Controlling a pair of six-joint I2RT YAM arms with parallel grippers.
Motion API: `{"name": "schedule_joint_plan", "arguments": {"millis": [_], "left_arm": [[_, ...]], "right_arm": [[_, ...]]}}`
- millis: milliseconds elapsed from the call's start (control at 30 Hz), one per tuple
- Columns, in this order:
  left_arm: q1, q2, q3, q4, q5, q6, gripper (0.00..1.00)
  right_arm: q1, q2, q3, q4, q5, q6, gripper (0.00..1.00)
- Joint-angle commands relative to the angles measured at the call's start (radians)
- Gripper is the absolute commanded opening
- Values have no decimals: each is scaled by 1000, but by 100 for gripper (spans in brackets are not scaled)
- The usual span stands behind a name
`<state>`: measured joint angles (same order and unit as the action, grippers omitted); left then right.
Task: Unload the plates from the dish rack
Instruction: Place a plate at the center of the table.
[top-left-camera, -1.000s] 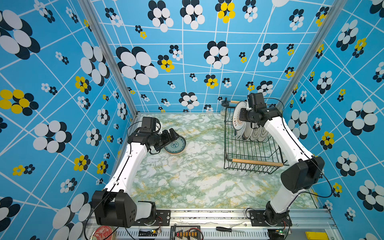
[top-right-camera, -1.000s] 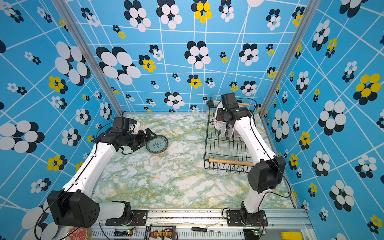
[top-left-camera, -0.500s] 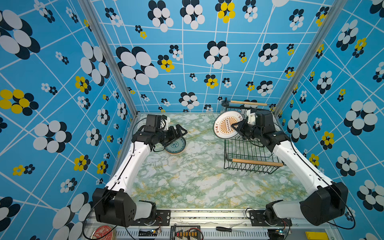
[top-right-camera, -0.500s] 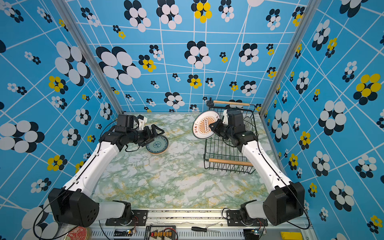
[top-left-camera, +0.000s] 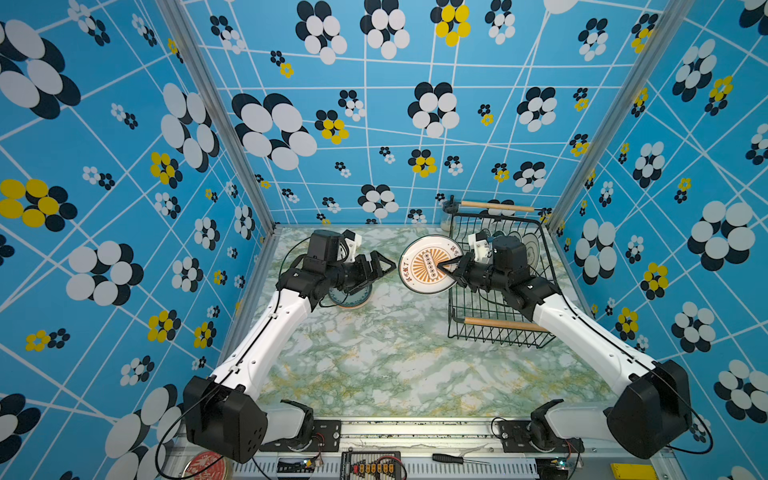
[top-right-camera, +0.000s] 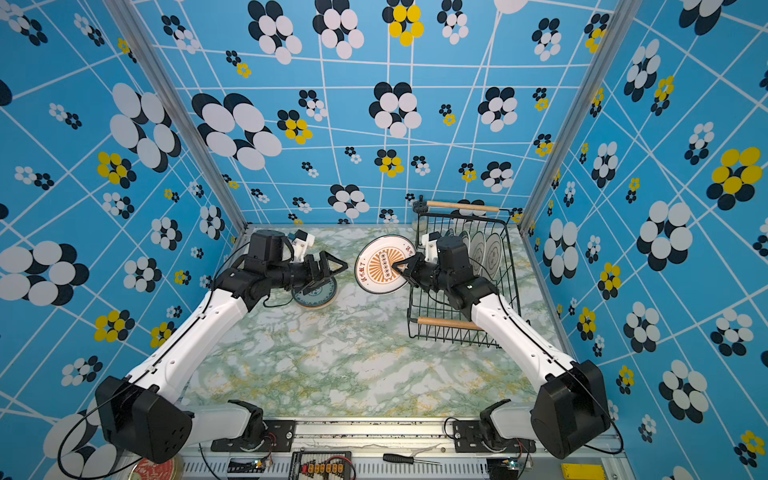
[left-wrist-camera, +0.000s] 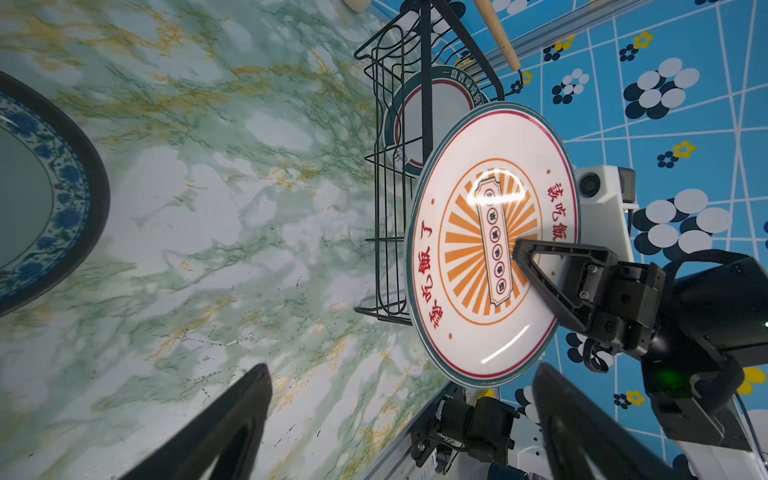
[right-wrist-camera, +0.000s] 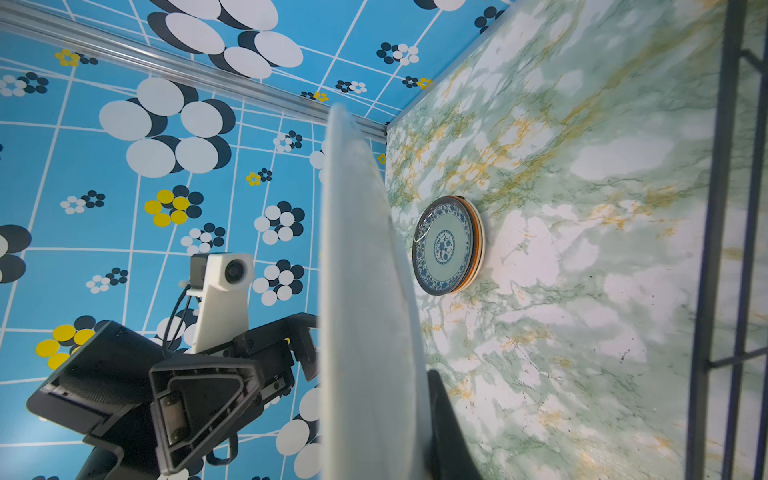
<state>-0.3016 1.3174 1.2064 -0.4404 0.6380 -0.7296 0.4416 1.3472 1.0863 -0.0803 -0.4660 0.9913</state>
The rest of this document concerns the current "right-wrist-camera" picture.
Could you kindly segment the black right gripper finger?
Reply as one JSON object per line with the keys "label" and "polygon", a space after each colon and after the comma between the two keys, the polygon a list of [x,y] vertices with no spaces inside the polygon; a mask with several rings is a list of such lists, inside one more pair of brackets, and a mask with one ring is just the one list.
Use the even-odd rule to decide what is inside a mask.
{"label": "black right gripper finger", "polygon": [[427,372],[432,441],[429,472],[433,479],[480,480],[438,371]]}

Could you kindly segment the orange plate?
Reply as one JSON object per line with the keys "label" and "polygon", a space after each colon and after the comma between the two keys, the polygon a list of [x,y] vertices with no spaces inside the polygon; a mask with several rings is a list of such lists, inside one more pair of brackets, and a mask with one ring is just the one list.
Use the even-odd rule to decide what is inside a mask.
{"label": "orange plate", "polygon": [[482,218],[477,208],[465,197],[457,196],[457,199],[462,201],[463,204],[469,209],[474,222],[474,231],[475,231],[475,247],[474,247],[474,253],[473,253],[473,265],[469,273],[467,274],[466,278],[463,280],[462,284],[456,290],[456,292],[461,292],[467,289],[473,283],[473,281],[478,276],[478,273],[482,266],[483,258],[485,255],[485,229],[482,223]]}

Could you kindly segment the white plate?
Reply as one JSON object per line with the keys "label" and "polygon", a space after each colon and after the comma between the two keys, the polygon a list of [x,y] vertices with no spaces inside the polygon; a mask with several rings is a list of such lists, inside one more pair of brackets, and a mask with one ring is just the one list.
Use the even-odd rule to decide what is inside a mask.
{"label": "white plate", "polygon": [[457,291],[478,255],[478,226],[463,198],[443,196],[419,218],[411,257],[418,285],[432,296]]}
{"label": "white plate", "polygon": [[354,117],[332,107],[319,280],[320,426],[327,479],[425,479],[432,438],[408,261]]}

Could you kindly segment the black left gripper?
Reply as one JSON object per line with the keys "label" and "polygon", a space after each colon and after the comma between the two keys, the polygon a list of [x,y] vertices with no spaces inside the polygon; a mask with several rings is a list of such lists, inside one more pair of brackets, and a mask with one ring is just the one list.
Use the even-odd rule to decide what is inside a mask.
{"label": "black left gripper", "polygon": [[297,313],[201,353],[171,353],[113,321],[29,397],[27,409],[92,446],[81,479],[157,479],[205,461],[230,464],[238,432],[295,385],[316,377],[310,331]]}

